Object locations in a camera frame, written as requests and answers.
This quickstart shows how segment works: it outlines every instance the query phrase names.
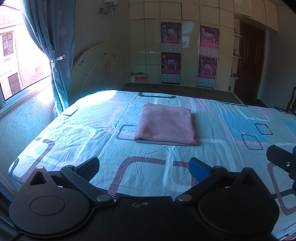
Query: chair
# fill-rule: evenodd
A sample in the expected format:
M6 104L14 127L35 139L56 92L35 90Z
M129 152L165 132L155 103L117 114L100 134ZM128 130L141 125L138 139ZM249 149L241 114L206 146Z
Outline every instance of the chair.
M287 105L287 108L283 109L278 106L274 106L274 108L277 110L283 111L283 112L287 112L287 113L296 115L296 86L293 89L292 97Z

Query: window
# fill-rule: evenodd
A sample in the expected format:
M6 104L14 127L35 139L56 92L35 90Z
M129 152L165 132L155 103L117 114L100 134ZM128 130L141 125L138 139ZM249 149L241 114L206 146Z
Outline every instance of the window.
M4 56L13 53L12 33L3 35L3 53Z
M0 6L0 109L25 97L39 84L29 86L50 76L49 60L31 39L20 9L21 0L6 0Z
M15 94L20 91L20 83L18 81L17 73L8 77L11 93Z

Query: blue curtain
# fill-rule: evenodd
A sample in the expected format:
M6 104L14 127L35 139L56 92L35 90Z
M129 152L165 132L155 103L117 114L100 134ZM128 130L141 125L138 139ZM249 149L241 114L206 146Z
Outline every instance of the blue curtain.
M76 0L22 0L21 3L22 16L31 38L50 60L54 101L60 114L69 107Z

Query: floral wallpaper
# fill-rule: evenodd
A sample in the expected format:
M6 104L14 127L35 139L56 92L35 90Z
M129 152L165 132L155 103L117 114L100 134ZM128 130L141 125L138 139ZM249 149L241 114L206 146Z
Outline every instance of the floral wallpaper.
M8 168L50 123L53 107L52 88L48 87L9 114L0 116L0 173L10 183Z

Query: wall sconce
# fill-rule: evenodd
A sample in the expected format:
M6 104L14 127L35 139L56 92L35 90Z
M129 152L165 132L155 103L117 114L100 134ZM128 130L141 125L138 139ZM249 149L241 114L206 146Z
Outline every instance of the wall sconce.
M104 2L105 5L107 5L107 9L100 7L99 13L107 15L108 13L116 14L116 7L118 6L118 0L112 0Z

